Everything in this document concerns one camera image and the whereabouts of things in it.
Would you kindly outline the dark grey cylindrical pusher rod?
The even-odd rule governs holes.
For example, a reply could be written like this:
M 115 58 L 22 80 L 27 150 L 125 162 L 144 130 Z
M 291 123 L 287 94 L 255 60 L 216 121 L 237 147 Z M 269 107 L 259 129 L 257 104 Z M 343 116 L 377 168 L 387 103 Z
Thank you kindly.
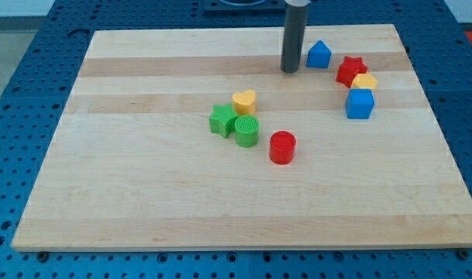
M 286 0 L 281 70 L 293 74 L 299 69 L 310 0 Z

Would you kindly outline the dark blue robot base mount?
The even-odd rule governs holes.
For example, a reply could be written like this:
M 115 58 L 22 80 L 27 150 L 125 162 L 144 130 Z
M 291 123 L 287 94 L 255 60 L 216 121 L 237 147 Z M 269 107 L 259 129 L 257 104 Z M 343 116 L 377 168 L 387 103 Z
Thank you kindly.
M 224 12 L 283 12 L 285 0 L 201 0 L 205 14 Z

